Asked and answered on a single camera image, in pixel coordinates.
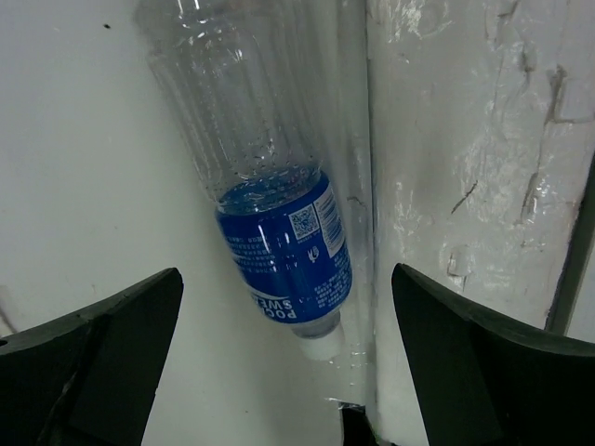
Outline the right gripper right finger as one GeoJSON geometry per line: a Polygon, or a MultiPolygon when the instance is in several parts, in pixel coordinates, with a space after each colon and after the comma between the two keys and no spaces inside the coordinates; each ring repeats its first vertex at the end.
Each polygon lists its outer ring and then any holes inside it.
{"type": "Polygon", "coordinates": [[[391,287],[431,445],[593,444],[593,344],[514,320],[405,264],[391,287]]]}

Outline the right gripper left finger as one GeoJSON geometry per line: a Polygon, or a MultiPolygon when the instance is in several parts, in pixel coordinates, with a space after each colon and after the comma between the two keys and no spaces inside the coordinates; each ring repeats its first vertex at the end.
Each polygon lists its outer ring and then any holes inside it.
{"type": "Polygon", "coordinates": [[[175,268],[1,340],[4,445],[140,445],[176,328],[175,268]]]}

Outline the blue label water bottle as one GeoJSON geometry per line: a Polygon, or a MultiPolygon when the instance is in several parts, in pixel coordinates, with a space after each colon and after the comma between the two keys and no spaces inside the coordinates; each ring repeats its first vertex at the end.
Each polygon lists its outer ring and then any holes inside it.
{"type": "Polygon", "coordinates": [[[264,317],[304,354],[343,348],[353,269],[330,49],[315,1],[141,1],[134,20],[219,230],[264,317]]]}

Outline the white foam block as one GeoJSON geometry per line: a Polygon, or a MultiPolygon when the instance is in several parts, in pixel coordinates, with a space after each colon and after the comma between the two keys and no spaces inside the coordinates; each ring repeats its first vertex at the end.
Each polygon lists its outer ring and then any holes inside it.
{"type": "Polygon", "coordinates": [[[594,154],[594,5],[371,1],[367,37],[377,429],[423,445],[392,271],[547,325],[594,154]]]}

